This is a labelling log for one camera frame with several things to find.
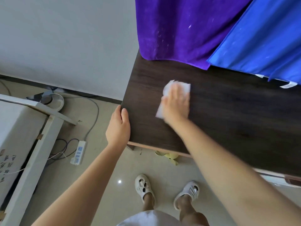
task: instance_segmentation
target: baseboard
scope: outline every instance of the baseboard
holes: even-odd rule
[[[100,101],[104,101],[104,102],[111,102],[111,103],[119,104],[119,105],[121,105],[121,103],[122,103],[122,101],[116,100],[113,98],[97,96],[97,95],[83,93],[83,92],[79,92],[79,91],[75,91],[75,90],[64,89],[64,88],[60,88],[60,87],[56,87],[56,86],[49,86],[49,85],[46,85],[43,83],[36,83],[33,81],[9,77],[9,76],[5,76],[5,75],[1,75],[1,74],[0,74],[0,79],[4,79],[4,80],[10,81],[10,82],[15,82],[15,83],[21,83],[21,84],[25,84],[25,85],[29,85],[29,86],[44,88],[44,89],[58,90],[58,91],[64,92],[64,93],[69,93],[69,94],[73,94],[73,95],[77,95],[77,96],[83,96],[83,97],[87,97],[87,98],[93,98],[96,100],[100,100]]]

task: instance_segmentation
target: forearm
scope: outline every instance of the forearm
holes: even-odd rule
[[[90,225],[123,149],[107,146],[33,226]]]
[[[286,222],[286,225],[289,221],[301,220],[297,216],[300,209],[296,205],[191,121],[182,119],[172,127],[183,139],[209,186],[237,224],[266,224],[267,214],[272,213],[282,215],[280,220],[284,220],[282,223]]]

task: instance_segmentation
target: gray wall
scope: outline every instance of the gray wall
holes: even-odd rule
[[[135,0],[0,0],[0,72],[122,100]]]

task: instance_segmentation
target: floor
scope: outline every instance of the floor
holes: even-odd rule
[[[46,91],[19,83],[3,82],[15,97],[24,98]],[[2,85],[0,85],[0,93],[7,94]],[[44,169],[21,226],[31,225],[83,173],[106,146],[105,131],[112,111],[117,105],[98,100],[95,102],[99,105],[100,113],[94,129],[88,136],[82,164],[79,166],[70,164],[70,156],[68,160],[56,161]],[[75,127],[64,124],[58,137],[66,140],[82,139],[95,120],[96,106],[85,98],[66,99],[62,113],[79,122]],[[57,142],[53,152],[60,152],[62,146],[62,143]],[[76,142],[71,143],[67,153],[72,152],[76,147]],[[150,179],[157,199],[156,209],[179,218],[179,212],[172,205],[173,199],[187,182],[195,180],[201,185],[199,198],[193,203],[195,209],[205,214],[210,225],[235,225],[207,186],[192,159],[180,157],[179,165],[174,166],[166,157],[156,156],[152,150],[136,147],[134,151],[125,149],[122,153],[96,212],[93,226],[114,226],[141,210],[142,201],[134,188],[134,180],[141,173],[146,174]],[[284,186],[277,188],[301,206],[301,189]]]

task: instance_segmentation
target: dark wooden table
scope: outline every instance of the dark wooden table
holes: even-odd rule
[[[207,71],[138,53],[122,102],[129,144],[189,156],[175,132],[155,117],[170,80],[191,84],[189,118],[254,168],[301,177],[301,87],[218,67]]]

